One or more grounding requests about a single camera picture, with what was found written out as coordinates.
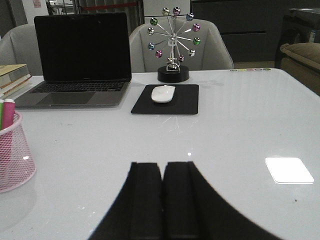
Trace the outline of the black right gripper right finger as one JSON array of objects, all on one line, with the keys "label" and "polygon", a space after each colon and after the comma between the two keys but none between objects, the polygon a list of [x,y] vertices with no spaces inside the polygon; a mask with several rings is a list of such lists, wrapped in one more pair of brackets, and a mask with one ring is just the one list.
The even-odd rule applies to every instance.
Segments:
[{"label": "black right gripper right finger", "polygon": [[163,178],[166,240],[276,240],[233,208],[192,162],[169,162]]}]

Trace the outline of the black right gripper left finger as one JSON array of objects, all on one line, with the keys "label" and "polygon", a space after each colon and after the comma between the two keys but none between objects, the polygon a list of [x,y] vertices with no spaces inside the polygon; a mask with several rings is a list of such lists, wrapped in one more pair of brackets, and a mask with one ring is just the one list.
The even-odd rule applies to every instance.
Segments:
[{"label": "black right gripper left finger", "polygon": [[127,178],[90,240],[161,240],[162,177],[156,163],[131,163]]}]

